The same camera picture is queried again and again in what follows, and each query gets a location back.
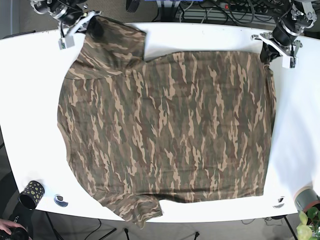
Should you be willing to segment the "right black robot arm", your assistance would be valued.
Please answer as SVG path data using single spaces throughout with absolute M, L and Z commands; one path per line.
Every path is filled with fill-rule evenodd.
M 37 14 L 49 14 L 58 21 L 58 44 L 61 50 L 75 45 L 76 33 L 89 34 L 93 38 L 103 35 L 104 30 L 96 19 L 101 12 L 88 11 L 84 0 L 31 0 L 30 5 Z

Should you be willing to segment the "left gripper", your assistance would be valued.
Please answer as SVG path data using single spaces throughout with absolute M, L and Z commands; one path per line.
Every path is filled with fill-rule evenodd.
M 282 67 L 294 69 L 298 63 L 297 53 L 303 44 L 296 38 L 302 29 L 291 30 L 285 23 L 278 23 L 272 32 L 253 34 L 252 40 L 262 41 L 260 61 L 263 64 L 270 64 L 274 59 L 282 57 Z

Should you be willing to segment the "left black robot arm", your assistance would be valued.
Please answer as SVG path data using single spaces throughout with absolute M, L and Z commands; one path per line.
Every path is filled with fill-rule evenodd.
M 290 0 L 288 8 L 275 18 L 272 32 L 252 35 L 252 40 L 262 41 L 260 61 L 270 64 L 274 59 L 282 58 L 282 67 L 296 67 L 297 53 L 303 44 L 297 39 L 305 29 L 310 29 L 317 21 L 317 14 L 311 0 Z

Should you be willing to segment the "person's hand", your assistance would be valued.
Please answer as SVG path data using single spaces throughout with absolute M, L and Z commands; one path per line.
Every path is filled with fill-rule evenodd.
M 22 228 L 25 230 L 25 228 L 19 223 L 16 223 L 14 221 L 0 219 L 0 229 L 2 231 L 5 231 L 7 234 L 11 235 L 12 231 L 10 229 L 12 229 L 12 228 Z

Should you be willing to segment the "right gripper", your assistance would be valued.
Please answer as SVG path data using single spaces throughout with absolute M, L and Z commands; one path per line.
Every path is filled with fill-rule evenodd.
M 60 38 L 58 40 L 58 45 L 60 50 L 68 49 L 75 46 L 74 35 L 77 32 L 86 31 L 86 34 L 94 39 L 102 38 L 104 35 L 104 29 L 100 22 L 94 18 L 100 16 L 101 11 L 91 10 L 89 12 L 82 12 L 75 23 L 70 26 L 60 21 L 58 25 L 58 30 L 60 33 Z

